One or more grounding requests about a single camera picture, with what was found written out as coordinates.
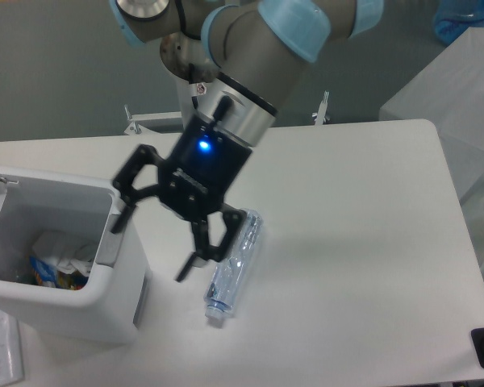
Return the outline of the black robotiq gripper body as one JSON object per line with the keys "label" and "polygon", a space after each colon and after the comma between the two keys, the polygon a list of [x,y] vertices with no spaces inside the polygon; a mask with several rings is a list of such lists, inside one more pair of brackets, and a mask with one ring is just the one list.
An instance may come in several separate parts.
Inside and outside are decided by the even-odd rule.
{"label": "black robotiq gripper body", "polygon": [[194,116],[157,167],[160,202],[186,221],[220,211],[252,150]]}

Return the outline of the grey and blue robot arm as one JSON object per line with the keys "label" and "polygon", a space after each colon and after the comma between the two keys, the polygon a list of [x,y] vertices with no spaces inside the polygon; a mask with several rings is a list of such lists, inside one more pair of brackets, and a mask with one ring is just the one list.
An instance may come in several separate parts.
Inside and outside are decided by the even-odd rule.
{"label": "grey and blue robot arm", "polygon": [[203,46],[218,72],[171,153],[139,145],[112,184],[124,208],[156,197],[191,226],[194,250],[177,275],[227,256],[246,218],[225,202],[236,179],[306,68],[326,43],[375,27],[382,1],[113,1],[126,40],[146,44],[180,33]]}

